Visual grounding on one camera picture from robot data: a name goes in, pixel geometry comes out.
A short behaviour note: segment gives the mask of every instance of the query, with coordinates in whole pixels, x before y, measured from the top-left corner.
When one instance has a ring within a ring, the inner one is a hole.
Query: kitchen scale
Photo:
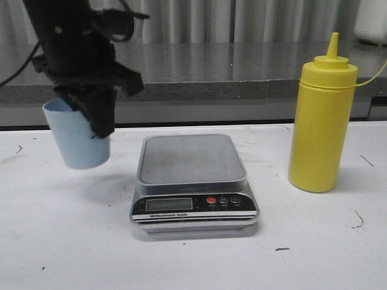
[[[259,208],[227,135],[144,140],[131,221],[147,232],[225,230],[254,224]]]

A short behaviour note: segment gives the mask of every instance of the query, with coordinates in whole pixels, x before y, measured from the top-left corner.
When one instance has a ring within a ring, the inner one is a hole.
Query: white container
[[[387,0],[360,0],[354,34],[373,44],[387,44]]]
[[[89,169],[110,156],[110,137],[98,138],[80,111],[73,111],[62,99],[43,105],[48,125],[67,166]]]

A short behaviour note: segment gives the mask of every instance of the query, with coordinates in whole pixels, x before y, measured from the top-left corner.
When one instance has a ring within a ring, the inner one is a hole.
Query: white tabletop
[[[50,131],[0,132],[0,289],[387,289],[387,123],[351,123],[325,194],[287,180],[293,126],[117,129],[69,169]],[[245,230],[147,234],[129,221],[150,135],[232,137],[261,215]]]

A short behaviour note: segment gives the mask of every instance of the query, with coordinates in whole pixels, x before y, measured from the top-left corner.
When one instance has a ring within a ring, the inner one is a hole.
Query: white curtain
[[[127,0],[151,16],[134,42],[228,43],[353,39],[360,0]],[[116,0],[90,0],[119,8]],[[0,0],[0,44],[37,39],[21,0]]]

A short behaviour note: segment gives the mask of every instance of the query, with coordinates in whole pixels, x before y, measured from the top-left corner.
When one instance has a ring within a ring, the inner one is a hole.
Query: gray countertop
[[[302,65],[325,54],[328,42],[204,43],[115,45],[117,60],[140,71],[145,90],[120,102],[264,100],[297,96]],[[31,45],[0,45],[0,79],[13,74]],[[359,67],[358,82],[373,76],[387,58],[387,48],[341,42],[339,55]],[[53,84],[29,65],[0,89],[0,105],[40,105],[54,98]],[[356,100],[387,95],[387,71],[357,88]]]

